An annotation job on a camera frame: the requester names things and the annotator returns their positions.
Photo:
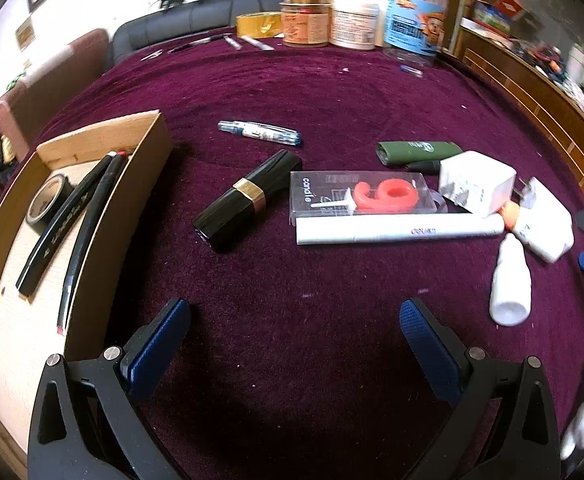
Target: white jar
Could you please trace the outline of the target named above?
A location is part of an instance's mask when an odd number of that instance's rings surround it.
[[[372,50],[378,7],[374,0],[332,0],[329,42],[355,50]]]

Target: gray sofa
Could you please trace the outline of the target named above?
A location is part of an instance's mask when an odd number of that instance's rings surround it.
[[[198,0],[167,12],[154,12],[123,23],[110,43],[108,63],[114,66],[150,45],[219,27],[235,27],[236,16],[280,10],[282,0]]]

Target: white pen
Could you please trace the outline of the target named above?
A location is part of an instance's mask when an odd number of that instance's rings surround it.
[[[227,43],[232,45],[236,50],[242,49],[242,46],[239,45],[238,41],[232,40],[232,38],[230,38],[229,36],[225,37],[225,41],[227,41]]]
[[[253,123],[251,121],[219,121],[218,129],[252,139],[269,140],[291,146],[301,145],[301,134],[296,130],[272,126],[271,124]]]
[[[254,45],[255,47],[261,50],[274,50],[273,46],[266,45],[265,43],[261,43],[259,40],[255,40],[251,36],[241,36],[243,41],[247,41],[249,44]]]

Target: cloth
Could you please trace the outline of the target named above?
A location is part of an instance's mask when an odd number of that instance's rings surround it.
[[[271,38],[262,41],[275,51],[263,52],[239,41],[240,51],[214,41],[142,62],[152,49],[138,52],[39,139],[144,110],[165,115],[175,148],[128,250],[107,343],[123,344],[170,297],[198,305],[181,352],[139,407],[177,462],[206,480],[400,478],[449,413],[398,327],[398,306],[413,296],[468,347],[539,357],[562,430],[584,367],[578,230],[552,266],[526,251],[532,312],[505,328],[488,313],[499,237],[300,248],[286,196],[227,254],[191,226],[281,148],[220,132],[220,120],[299,131],[303,146],[287,148],[306,170],[383,170],[379,140],[456,142],[536,176],[574,214],[584,197],[561,155],[459,63],[415,78],[379,50],[295,49]],[[437,187],[437,177],[425,179]]]

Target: wooden shelf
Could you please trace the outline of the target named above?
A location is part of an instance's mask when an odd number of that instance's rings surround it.
[[[454,55],[501,88],[563,155],[584,195],[584,113],[549,79],[507,49],[466,28]]]

